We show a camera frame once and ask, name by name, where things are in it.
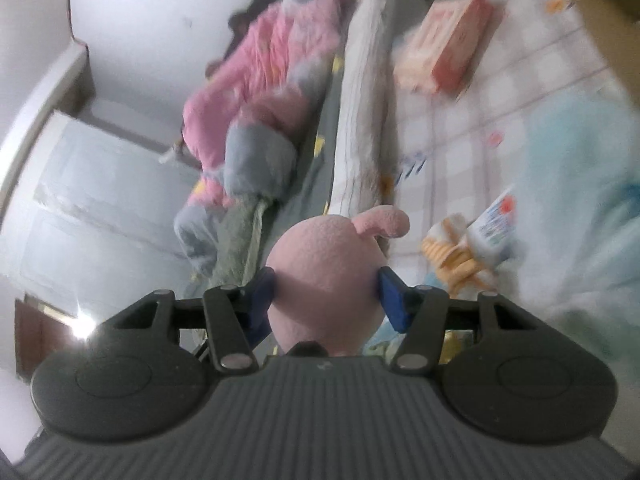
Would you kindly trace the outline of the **pink plush toy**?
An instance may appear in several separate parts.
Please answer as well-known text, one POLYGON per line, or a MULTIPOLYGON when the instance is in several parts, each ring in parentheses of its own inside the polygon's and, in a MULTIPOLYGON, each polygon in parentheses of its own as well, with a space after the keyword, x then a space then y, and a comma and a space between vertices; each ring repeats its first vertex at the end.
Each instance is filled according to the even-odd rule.
POLYGON ((276 278, 268 321, 280 349, 315 342, 329 356, 359 353, 384 318, 378 270, 387 259, 378 239, 401 238, 409 229, 407 214, 388 205, 288 229, 266 261, 276 278))

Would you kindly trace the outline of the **white strawberry tissue pack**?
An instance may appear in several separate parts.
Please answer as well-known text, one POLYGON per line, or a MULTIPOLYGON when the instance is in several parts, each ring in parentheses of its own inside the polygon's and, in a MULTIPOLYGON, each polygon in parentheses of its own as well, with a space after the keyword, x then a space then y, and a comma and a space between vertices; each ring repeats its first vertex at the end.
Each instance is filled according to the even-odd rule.
POLYGON ((469 248, 485 266, 496 268, 511 257, 515 197, 507 188, 466 229, 469 248))

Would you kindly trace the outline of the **orange striped socks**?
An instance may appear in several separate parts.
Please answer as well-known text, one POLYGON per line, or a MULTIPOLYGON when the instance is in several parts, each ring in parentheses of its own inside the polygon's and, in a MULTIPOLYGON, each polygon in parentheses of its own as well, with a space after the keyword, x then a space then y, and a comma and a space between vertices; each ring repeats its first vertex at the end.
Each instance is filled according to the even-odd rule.
POLYGON ((475 300, 481 292, 497 290, 495 273, 470 245, 468 225, 462 214, 450 214, 434 224, 421 242, 434 286, 446 290, 452 299, 475 300))

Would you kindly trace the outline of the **dark green bedsheet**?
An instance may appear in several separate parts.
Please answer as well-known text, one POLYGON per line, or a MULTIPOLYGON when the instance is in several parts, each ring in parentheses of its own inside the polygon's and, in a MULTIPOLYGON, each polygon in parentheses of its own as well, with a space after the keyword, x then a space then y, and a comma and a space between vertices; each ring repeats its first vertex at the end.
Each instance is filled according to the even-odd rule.
POLYGON ((176 233, 194 266, 183 296, 200 298, 214 286, 248 283, 285 231, 326 210, 333 186, 343 77, 344 52, 340 51, 333 58, 321 107, 307 126, 281 192, 271 196, 271 184, 251 184, 228 210, 189 206, 180 211, 176 233))

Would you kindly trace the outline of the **white fuzzy blanket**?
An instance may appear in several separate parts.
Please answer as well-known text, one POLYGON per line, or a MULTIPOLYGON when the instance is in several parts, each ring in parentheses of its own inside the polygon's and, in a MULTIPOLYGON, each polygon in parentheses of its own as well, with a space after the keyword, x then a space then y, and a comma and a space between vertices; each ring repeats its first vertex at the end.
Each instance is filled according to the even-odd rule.
POLYGON ((353 217, 382 202, 380 149, 396 0, 357 0, 344 50, 328 214, 353 217))

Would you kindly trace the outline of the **white plastic bag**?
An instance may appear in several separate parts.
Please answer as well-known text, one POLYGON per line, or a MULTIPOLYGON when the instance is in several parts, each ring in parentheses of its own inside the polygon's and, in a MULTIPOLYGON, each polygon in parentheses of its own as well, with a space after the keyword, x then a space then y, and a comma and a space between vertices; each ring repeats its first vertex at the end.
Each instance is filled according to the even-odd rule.
POLYGON ((536 108, 514 179, 518 303, 639 362, 639 113, 594 93, 536 108))

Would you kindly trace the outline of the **pink grey quilt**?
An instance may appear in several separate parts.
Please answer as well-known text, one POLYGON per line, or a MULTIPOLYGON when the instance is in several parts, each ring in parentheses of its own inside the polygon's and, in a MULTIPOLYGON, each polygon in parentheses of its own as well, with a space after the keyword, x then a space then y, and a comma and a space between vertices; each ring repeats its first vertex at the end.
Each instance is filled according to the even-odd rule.
POLYGON ((186 101, 183 146, 201 177, 175 218, 186 258, 212 276, 234 243, 226 218, 288 194, 306 122, 321 102, 355 0, 278 0, 186 101))

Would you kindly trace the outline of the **red wet wipes pack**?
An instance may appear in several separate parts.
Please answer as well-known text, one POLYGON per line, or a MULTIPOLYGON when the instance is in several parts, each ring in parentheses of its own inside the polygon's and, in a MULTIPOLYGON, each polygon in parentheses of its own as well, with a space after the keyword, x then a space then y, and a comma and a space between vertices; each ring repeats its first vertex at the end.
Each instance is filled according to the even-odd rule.
POLYGON ((504 15, 501 0, 434 0, 393 67, 401 89, 458 94, 504 15))

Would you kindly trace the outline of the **brown cardboard box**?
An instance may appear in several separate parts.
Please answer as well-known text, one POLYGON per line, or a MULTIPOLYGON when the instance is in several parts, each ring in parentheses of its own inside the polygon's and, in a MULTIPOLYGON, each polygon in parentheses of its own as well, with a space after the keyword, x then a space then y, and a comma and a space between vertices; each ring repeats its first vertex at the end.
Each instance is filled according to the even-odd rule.
POLYGON ((639 103, 639 0, 573 0, 626 95, 639 103))

